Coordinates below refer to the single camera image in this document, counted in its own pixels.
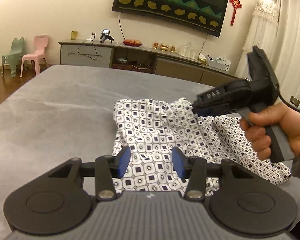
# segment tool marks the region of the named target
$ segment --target gray handle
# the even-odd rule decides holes
[[[256,106],[256,112],[262,111],[266,108],[265,105],[259,104]],[[245,119],[248,120],[249,124],[253,126],[254,124],[249,120],[248,113],[254,112],[251,111],[249,108],[242,108],[238,110],[238,113],[243,116]],[[278,163],[283,161],[289,161],[295,158],[293,151],[289,145],[288,139],[286,134],[282,131],[279,125],[271,125],[265,126],[266,134],[271,138],[271,155],[270,160],[272,163]]]

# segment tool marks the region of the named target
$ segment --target yellow cup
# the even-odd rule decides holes
[[[78,32],[72,31],[71,32],[71,40],[76,40],[77,39],[77,35],[78,35]]]

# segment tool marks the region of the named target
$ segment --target human hand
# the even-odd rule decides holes
[[[264,126],[273,124],[279,124],[287,135],[294,155],[300,155],[300,113],[283,103],[278,103],[260,113],[249,113],[249,119],[255,124],[254,126],[251,127],[244,118],[240,120],[240,126],[245,131],[246,138],[252,142],[252,148],[257,152],[260,160],[270,157],[271,138],[266,135]]]

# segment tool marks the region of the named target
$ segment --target plate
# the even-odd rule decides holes
[[[132,46],[132,47],[140,47],[140,46],[142,46],[142,44],[136,44],[136,43],[126,42],[126,41],[123,41],[123,44],[127,45],[127,46]]]

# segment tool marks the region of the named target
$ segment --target television screen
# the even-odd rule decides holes
[[[112,10],[153,16],[219,37],[228,0],[114,0]]]

